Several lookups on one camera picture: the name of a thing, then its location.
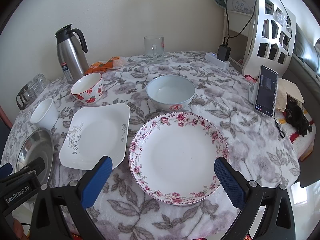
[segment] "pink floral rim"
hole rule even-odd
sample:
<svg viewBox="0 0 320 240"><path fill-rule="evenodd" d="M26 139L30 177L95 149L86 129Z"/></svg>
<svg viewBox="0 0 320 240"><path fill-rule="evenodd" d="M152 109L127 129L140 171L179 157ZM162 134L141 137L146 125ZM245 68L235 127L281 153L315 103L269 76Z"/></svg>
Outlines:
<svg viewBox="0 0 320 240"><path fill-rule="evenodd" d="M224 157L229 162L229 150L227 143L220 131L211 122L196 114L173 112L152 118L134 135L129 149L129 166L132 176L143 191L162 202L175 205L192 204L208 197L215 192L220 185L216 175L213 176L210 185L204 185L203 190L199 192L191 192L189 196L181 196L180 193L177 192L163 193L160 190L153 190L148 186L146 181L147 177L143 175L142 164L139 164L141 152L143 151L139 142L143 142L155 128L160 129L163 125L178 125L179 127L184 127L185 125L202 126L205 131L205 136L210 136L212 144L216 145L217 158Z"/></svg>

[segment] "smartphone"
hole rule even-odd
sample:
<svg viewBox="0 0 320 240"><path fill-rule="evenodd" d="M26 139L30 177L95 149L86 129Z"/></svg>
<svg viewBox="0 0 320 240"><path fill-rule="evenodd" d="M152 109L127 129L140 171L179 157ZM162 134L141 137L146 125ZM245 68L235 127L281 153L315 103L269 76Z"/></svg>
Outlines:
<svg viewBox="0 0 320 240"><path fill-rule="evenodd" d="M278 73L265 66L260 67L258 94L254 110L266 117L272 118L275 111L278 92Z"/></svg>

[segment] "power strip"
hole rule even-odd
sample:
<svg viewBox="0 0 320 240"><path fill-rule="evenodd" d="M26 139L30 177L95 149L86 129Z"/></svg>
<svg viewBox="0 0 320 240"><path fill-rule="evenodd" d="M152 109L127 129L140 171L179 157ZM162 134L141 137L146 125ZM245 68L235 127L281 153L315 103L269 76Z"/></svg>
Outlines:
<svg viewBox="0 0 320 240"><path fill-rule="evenodd" d="M210 61L211 63L217 65L220 68L227 68L230 65L229 61L222 61L217 58L217 54L209 52L205 54L205 60Z"/></svg>

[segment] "floral tablecloth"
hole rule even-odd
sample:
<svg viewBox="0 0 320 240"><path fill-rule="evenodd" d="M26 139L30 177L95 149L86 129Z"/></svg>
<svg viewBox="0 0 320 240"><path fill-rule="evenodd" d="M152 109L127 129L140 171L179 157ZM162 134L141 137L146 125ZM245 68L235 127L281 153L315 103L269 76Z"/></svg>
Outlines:
<svg viewBox="0 0 320 240"><path fill-rule="evenodd" d="M143 56L130 57L124 68L103 74L104 94L91 107L120 102L130 107L129 146L146 121L162 114L148 99L146 86L164 74L181 75L195 84L196 95L184 111L199 114L218 127L228 144L230 164L247 180L254 179L266 187L279 183L289 187L295 182L300 168L289 137L282 139L273 119L253 111L247 100L248 82L238 71L233 67L218 68L204 59L204 53L168 53L164 62L155 65L147 64ZM64 186L82 177L85 171L64 167L59 160L71 119L83 107L70 94L71 86L65 77L58 78L36 102L20 112L6 143L2 164L10 162L15 169L22 144L36 130L30 123L32 112L41 100L53 98L60 116L51 130L54 159L49 184ZM94 206L87 209L107 239L196 239L229 228L237 216L238 209L232 206L222 187L205 200L187 206L151 198L134 181L127 154L128 147L126 158L113 170ZM62 209L70 230L76 233L68 209Z"/></svg>

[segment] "plastic bag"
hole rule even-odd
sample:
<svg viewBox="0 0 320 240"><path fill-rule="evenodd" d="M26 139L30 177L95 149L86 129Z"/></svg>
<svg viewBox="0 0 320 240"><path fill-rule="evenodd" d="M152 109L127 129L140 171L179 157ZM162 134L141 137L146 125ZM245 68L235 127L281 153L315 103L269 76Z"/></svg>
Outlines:
<svg viewBox="0 0 320 240"><path fill-rule="evenodd" d="M85 72L90 74L93 72L105 73L107 69L119 69L122 68L128 62L126 57L112 57L108 61L98 61L90 65L89 69Z"/></svg>
<svg viewBox="0 0 320 240"><path fill-rule="evenodd" d="M275 13L276 21L280 23L282 27L287 26L287 20L288 16L286 14L283 14L281 11L276 11Z"/></svg>

